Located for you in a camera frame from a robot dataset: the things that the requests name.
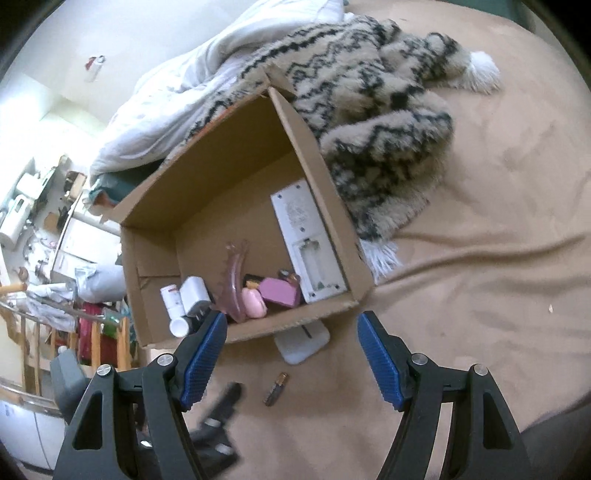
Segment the wooden chair frame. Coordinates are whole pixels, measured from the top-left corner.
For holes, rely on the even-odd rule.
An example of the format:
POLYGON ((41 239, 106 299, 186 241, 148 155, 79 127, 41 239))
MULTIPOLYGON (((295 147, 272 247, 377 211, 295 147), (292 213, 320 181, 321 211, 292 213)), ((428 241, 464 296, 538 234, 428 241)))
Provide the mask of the wooden chair frame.
POLYGON ((22 385, 27 393, 43 394, 42 377, 50 361, 64 347, 73 351, 85 376, 92 376, 102 363, 111 363, 118 371, 134 366, 131 318, 109 308, 85 304, 75 317, 75 330, 58 330, 32 315, 16 315, 20 348, 22 385))

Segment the pink plastic toy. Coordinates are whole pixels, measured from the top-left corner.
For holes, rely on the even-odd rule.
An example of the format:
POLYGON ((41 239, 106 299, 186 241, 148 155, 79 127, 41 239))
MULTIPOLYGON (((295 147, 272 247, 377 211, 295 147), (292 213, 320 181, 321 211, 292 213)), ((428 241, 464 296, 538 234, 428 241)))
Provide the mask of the pink plastic toy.
POLYGON ((262 319, 266 317, 267 307, 259 290, 245 287, 242 289, 242 302, 245 314, 250 319, 262 319))

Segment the black lighter with print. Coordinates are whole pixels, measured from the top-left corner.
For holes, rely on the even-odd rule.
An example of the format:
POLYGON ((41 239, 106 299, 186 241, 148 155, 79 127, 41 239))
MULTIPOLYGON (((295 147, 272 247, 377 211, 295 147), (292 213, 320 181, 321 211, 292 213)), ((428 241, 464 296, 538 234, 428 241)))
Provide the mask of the black lighter with print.
POLYGON ((245 274, 243 276, 243 287, 249 289, 259 289, 260 284, 263 282, 263 276, 254 275, 254 274, 245 274))

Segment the brown cardboard box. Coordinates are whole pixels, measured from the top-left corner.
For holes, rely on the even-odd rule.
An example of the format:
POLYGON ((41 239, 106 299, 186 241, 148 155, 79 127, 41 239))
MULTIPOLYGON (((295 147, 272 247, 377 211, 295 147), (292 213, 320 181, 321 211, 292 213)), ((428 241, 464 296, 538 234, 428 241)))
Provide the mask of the brown cardboard box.
POLYGON ((173 343, 160 291, 191 276, 214 296, 246 274, 290 268, 271 198, 298 180, 311 188, 344 283, 328 299, 231 325, 229 342, 263 337, 358 305, 374 279, 318 143, 276 66, 263 83, 179 149, 112 211, 120 226, 124 276, 139 343, 173 343))

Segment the patterned fleece blanket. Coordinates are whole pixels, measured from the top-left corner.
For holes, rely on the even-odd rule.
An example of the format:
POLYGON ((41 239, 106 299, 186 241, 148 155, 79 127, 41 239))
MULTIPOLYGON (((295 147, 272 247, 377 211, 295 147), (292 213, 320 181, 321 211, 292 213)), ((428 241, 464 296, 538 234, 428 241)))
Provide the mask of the patterned fleece blanket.
POLYGON ((256 50, 228 88, 204 103, 197 135, 263 87, 290 84, 376 280, 400 264, 394 235, 429 203, 444 176, 454 120, 441 87, 490 94, 501 74, 485 52, 452 37, 417 36, 392 20, 356 16, 297 28, 256 50))

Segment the white earbuds case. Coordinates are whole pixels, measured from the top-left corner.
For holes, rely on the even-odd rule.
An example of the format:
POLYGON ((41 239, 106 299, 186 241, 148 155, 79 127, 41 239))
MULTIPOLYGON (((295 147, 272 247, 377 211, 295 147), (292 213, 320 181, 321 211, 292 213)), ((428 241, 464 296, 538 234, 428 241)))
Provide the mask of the white earbuds case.
POLYGON ((288 365, 301 364, 327 346, 330 340, 329 330, 320 320, 273 335, 274 344, 288 365))

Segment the white plastic bag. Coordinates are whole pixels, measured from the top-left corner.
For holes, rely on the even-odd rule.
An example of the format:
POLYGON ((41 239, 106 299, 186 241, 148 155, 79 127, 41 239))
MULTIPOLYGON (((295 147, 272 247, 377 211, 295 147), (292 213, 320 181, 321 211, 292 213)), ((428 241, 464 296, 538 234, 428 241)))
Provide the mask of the white plastic bag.
POLYGON ((90 264, 75 270, 77 296, 84 302, 117 302, 126 295, 123 267, 90 264))

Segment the AA battery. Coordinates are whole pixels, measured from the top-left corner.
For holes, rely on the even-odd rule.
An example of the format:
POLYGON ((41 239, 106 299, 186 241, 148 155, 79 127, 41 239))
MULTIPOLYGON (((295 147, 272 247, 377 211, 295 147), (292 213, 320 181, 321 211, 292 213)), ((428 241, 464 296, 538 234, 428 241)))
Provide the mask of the AA battery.
POLYGON ((276 377, 273 386, 271 386, 270 391, 266 394, 266 398, 263 400, 263 404, 266 405, 266 407, 272 407, 276 404, 276 401, 280 398, 281 393, 283 393, 288 380, 290 380, 290 375, 286 372, 281 372, 280 375, 276 377))

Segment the pink eraser block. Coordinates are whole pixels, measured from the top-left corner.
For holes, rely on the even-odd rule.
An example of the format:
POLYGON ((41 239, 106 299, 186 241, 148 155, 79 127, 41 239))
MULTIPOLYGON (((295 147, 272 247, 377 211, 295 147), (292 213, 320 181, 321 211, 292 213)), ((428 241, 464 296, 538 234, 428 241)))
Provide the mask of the pink eraser block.
POLYGON ((301 289, 296 283, 267 277, 259 283, 257 289, 266 302, 286 308, 295 308, 301 304, 301 289))

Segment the pink translucent hair claw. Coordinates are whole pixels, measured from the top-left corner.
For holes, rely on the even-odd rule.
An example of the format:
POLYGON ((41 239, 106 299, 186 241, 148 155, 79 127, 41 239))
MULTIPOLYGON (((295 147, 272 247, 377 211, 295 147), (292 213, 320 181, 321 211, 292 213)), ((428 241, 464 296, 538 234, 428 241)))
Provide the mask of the pink translucent hair claw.
POLYGON ((249 241, 226 244, 225 267, 219 282, 219 294, 216 297, 216 308, 229 316, 236 323, 246 320, 245 304, 242 300, 242 268, 245 257, 249 253, 249 241))

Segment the white pill bottle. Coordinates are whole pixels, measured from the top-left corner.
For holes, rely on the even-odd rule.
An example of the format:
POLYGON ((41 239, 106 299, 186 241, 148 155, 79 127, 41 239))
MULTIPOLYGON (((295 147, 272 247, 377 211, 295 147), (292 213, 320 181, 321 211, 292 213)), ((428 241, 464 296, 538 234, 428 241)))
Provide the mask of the white pill bottle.
POLYGON ((191 332, 191 322, 184 316, 176 317, 169 322, 169 331, 176 338, 183 338, 191 332))

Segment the white bottle red label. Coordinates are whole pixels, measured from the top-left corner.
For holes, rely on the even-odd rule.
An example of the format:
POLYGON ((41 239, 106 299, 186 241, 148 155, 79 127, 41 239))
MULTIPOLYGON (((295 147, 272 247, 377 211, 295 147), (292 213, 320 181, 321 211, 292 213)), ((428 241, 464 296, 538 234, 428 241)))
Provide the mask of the white bottle red label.
POLYGON ((174 320, 185 315, 181 296, 178 287, 175 284, 161 287, 160 296, 170 320, 174 320))

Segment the beige bed sheet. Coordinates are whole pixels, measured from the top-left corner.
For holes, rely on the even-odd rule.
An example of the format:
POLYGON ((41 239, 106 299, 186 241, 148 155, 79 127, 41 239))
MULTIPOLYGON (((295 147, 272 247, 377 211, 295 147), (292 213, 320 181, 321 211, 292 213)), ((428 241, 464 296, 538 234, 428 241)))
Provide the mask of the beige bed sheet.
MULTIPOLYGON (((448 90, 447 176, 398 234, 403 266, 366 299, 385 327, 440 365, 481 363, 525 433, 533 475, 564 479, 590 445, 590 92, 566 55, 504 18, 438 1, 355 1, 358 14, 439 31, 491 55, 503 88, 448 90)), ((224 349, 208 395, 242 382, 231 479, 373 479, 400 422, 356 337, 356 316, 286 370, 269 338, 224 349)))

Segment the white duvet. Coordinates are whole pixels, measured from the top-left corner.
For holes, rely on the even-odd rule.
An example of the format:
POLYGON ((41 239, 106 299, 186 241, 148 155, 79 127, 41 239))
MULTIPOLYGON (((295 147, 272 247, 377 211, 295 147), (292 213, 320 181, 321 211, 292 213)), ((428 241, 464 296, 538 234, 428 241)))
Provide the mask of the white duvet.
POLYGON ((187 135, 205 101, 232 83, 256 49, 315 23, 346 19, 342 1, 256 1, 221 33, 145 73, 104 130, 90 175, 164 159, 187 135))

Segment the white remote control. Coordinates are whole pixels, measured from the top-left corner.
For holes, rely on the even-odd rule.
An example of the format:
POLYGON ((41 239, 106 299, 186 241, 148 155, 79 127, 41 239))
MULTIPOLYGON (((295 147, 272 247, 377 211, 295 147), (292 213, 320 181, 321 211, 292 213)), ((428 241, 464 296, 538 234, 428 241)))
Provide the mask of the white remote control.
POLYGON ((270 196, 304 301, 314 303, 348 291, 329 233, 306 179, 270 196))

